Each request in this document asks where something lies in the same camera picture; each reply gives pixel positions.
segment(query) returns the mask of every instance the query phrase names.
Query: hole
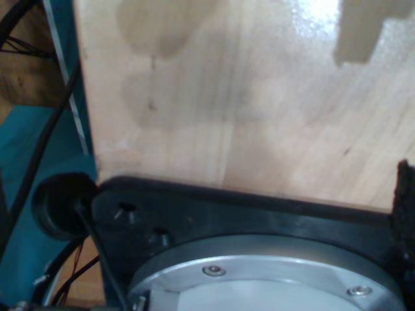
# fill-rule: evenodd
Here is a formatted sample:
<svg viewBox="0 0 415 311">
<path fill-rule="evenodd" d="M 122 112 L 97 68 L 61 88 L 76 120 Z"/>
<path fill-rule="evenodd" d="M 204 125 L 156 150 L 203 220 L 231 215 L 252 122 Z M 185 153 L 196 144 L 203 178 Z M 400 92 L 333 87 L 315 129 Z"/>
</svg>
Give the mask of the hole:
<svg viewBox="0 0 415 311">
<path fill-rule="evenodd" d="M 118 203 L 118 208 L 122 209 L 124 212 L 135 212 L 138 210 L 135 205 L 125 202 Z"/>
</svg>

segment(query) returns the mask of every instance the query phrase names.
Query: black cable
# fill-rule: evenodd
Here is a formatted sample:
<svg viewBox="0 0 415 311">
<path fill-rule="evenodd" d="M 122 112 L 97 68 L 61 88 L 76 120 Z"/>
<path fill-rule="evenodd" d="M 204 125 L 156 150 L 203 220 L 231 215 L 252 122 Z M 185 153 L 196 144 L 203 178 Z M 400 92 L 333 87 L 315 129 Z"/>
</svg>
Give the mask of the black cable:
<svg viewBox="0 0 415 311">
<path fill-rule="evenodd" d="M 113 272 L 110 261 L 108 260 L 108 255 L 102 244 L 101 237 L 93 226 L 93 220 L 90 212 L 86 209 L 86 206 L 82 202 L 78 202 L 75 205 L 75 209 L 77 210 L 79 218 L 82 220 L 82 223 L 84 224 L 89 235 L 91 235 L 95 243 L 95 247 L 97 248 L 99 257 L 101 259 L 101 266 L 106 272 L 107 277 L 110 280 L 115 293 L 117 294 L 118 300 L 121 303 L 121 307 L 124 311 L 130 311 L 131 308 L 130 304 L 128 303 L 126 292 L 121 288 L 121 285 L 115 277 L 115 273 Z"/>
<path fill-rule="evenodd" d="M 38 171 L 40 160 L 42 159 L 42 155 L 45 151 L 49 138 L 51 137 L 53 129 L 56 126 L 56 123 L 58 122 L 62 112 L 64 112 L 65 110 L 66 104 L 69 101 L 69 97 L 72 94 L 73 88 L 75 86 L 76 81 L 78 80 L 79 75 L 80 64 L 78 62 L 78 64 L 73 69 L 71 78 L 69 79 L 65 87 L 64 95 L 62 96 L 59 105 L 56 107 L 52 115 L 49 117 L 49 120 L 43 127 L 38 142 L 36 143 L 36 147 L 34 149 L 32 158 L 30 159 L 30 163 L 26 170 L 23 181 L 21 182 L 18 194 L 16 195 L 16 199 L 14 200 L 14 203 L 10 209 L 7 228 L 5 228 L 4 234 L 0 236 L 0 262 L 3 258 L 8 239 L 10 238 L 10 235 L 12 234 L 13 229 L 16 223 L 18 222 L 21 211 L 25 206 L 27 197 L 33 184 L 34 177 L 36 176 L 36 172 Z"/>
<path fill-rule="evenodd" d="M 51 262 L 49 267 L 46 269 L 45 274 L 46 279 L 39 283 L 32 294 L 32 299 L 30 300 L 35 305 L 41 306 L 43 300 L 45 299 L 46 293 L 52 284 L 54 278 L 58 274 L 60 268 L 64 265 L 65 261 L 71 256 L 71 254 L 76 250 L 81 243 L 83 243 L 83 238 L 78 238 L 71 241 L 68 245 L 60 252 L 60 254 Z"/>
<path fill-rule="evenodd" d="M 40 50 L 33 45 L 24 42 L 20 39 L 17 39 L 15 37 L 9 36 L 7 40 L 5 41 L 5 44 L 7 44 L 10 49 L 0 49 L 0 52 L 3 53 L 10 53 L 10 54 L 22 54 L 27 56 L 33 56 L 33 57 L 39 57 L 39 58 L 45 58 L 47 60 L 56 60 L 56 53 L 55 52 L 47 52 Z"/>
<path fill-rule="evenodd" d="M 93 260 L 91 260 L 89 263 L 87 263 L 85 266 L 83 266 L 81 269 L 75 272 L 70 278 L 68 278 L 68 280 L 66 280 L 66 282 L 61 286 L 61 288 L 59 288 L 59 290 L 56 292 L 56 295 L 53 297 L 51 305 L 56 306 L 61 296 L 71 287 L 72 283 L 98 261 L 99 256 L 96 256 Z"/>
<path fill-rule="evenodd" d="M 40 0 L 20 0 L 0 21 L 0 48 L 6 42 L 8 36 L 19 23 L 20 19 Z"/>
</svg>

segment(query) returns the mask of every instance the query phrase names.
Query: black plastic mount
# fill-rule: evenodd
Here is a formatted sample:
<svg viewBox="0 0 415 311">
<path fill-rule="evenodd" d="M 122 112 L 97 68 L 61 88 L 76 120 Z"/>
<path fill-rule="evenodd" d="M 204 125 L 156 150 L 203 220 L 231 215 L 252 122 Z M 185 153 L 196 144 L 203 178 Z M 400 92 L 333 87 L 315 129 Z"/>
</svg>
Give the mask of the black plastic mount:
<svg viewBox="0 0 415 311">
<path fill-rule="evenodd" d="M 67 183 L 75 179 L 50 179 L 46 184 L 53 196 L 39 196 L 38 202 L 49 205 L 62 202 L 58 198 L 65 198 L 65 202 L 89 198 L 83 201 L 90 202 L 95 229 L 124 290 L 144 262 L 174 246 L 222 235 L 284 235 L 331 244 L 371 260 L 396 280 L 408 309 L 414 308 L 411 221 L 415 215 L 411 202 L 415 202 L 415 170 L 406 162 L 399 165 L 393 215 L 122 177 L 104 183 L 98 192 L 89 186 L 79 190 L 77 184 L 81 183 L 72 183 L 77 197 L 69 198 L 68 191 L 61 192 L 63 180 Z M 51 181 L 60 186 L 51 187 Z M 63 221 L 70 219 L 77 223 L 75 227 L 79 226 L 76 216 L 53 218 L 52 222 L 46 219 L 41 221 L 43 226 L 52 223 L 51 227 L 56 228 L 59 224 L 63 229 Z M 81 234 L 76 230 L 70 233 Z M 107 290 L 107 298 L 111 297 L 113 293 Z"/>
</svg>

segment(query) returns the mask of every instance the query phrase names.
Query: screw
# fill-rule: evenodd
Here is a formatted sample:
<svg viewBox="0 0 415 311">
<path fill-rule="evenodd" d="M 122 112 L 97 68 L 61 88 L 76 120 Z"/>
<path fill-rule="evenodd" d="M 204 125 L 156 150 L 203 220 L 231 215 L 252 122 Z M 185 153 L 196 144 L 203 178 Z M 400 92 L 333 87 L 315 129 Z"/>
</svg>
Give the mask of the screw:
<svg viewBox="0 0 415 311">
<path fill-rule="evenodd" d="M 218 266 L 206 266 L 202 271 L 210 277 L 221 277 L 226 274 L 226 270 Z"/>
<path fill-rule="evenodd" d="M 348 289 L 348 294 L 351 296 L 366 296 L 372 292 L 373 290 L 368 286 L 356 286 Z"/>
</svg>

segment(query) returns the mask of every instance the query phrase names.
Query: wood grain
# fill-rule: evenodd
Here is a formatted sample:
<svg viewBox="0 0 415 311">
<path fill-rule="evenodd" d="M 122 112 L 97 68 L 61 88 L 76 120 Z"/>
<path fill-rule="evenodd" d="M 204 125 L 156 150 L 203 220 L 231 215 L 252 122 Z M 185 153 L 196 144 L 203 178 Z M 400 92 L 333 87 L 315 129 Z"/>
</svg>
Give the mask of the wood grain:
<svg viewBox="0 0 415 311">
<path fill-rule="evenodd" d="M 14 0 L 1 1 L 0 19 L 15 3 Z M 11 35 L 39 49 L 54 50 L 41 5 L 27 12 Z M 56 106 L 63 89 L 62 75 L 55 63 L 31 56 L 0 53 L 0 124 L 15 104 Z"/>
<path fill-rule="evenodd" d="M 388 212 L 415 160 L 412 0 L 76 0 L 101 181 Z"/>
</svg>

